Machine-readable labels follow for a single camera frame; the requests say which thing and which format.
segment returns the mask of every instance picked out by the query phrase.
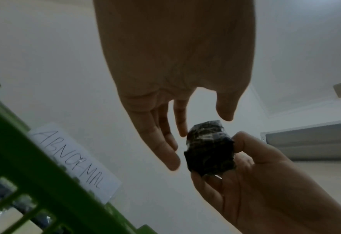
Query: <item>green crate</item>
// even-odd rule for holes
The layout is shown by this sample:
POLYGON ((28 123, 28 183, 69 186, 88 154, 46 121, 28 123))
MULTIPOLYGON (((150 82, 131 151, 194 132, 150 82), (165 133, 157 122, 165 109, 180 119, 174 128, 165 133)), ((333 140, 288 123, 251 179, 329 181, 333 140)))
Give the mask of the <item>green crate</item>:
POLYGON ((22 195, 37 204, 2 234, 11 234, 40 211, 54 217, 43 234, 64 226, 75 234, 156 234, 147 225, 135 229, 112 205, 103 206, 60 169, 26 135, 27 126, 0 103, 0 178, 16 190, 0 201, 8 207, 22 195))

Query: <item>dark rock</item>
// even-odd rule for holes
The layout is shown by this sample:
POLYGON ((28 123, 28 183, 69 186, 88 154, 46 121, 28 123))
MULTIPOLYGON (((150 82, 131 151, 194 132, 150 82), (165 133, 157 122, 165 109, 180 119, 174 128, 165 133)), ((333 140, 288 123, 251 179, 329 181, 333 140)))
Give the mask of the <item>dark rock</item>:
POLYGON ((193 126, 187 134, 187 167, 201 176, 234 169, 233 140, 219 120, 193 126))

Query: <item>white ceiling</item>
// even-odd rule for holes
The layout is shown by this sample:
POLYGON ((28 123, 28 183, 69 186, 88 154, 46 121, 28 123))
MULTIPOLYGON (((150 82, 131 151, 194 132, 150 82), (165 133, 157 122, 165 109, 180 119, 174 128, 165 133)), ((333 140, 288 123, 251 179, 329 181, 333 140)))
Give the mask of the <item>white ceiling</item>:
POLYGON ((259 0, 252 84, 269 115, 334 99, 341 0, 259 0))

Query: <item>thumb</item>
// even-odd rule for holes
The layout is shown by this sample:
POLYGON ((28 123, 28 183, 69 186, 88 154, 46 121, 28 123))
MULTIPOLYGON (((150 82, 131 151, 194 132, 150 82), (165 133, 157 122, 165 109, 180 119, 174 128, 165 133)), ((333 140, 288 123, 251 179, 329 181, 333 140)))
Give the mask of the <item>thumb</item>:
POLYGON ((242 93, 218 93, 216 110, 218 115, 226 121, 232 121, 237 104, 242 93))

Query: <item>white label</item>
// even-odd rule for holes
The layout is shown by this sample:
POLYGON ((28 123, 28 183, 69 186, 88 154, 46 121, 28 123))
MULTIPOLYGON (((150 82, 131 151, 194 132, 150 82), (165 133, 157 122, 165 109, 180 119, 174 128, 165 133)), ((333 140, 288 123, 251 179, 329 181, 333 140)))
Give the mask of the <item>white label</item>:
POLYGON ((55 162, 66 167, 72 178, 78 178, 86 191, 106 204, 121 185, 107 168, 93 158, 80 144, 76 143, 56 124, 29 131, 31 139, 55 162))

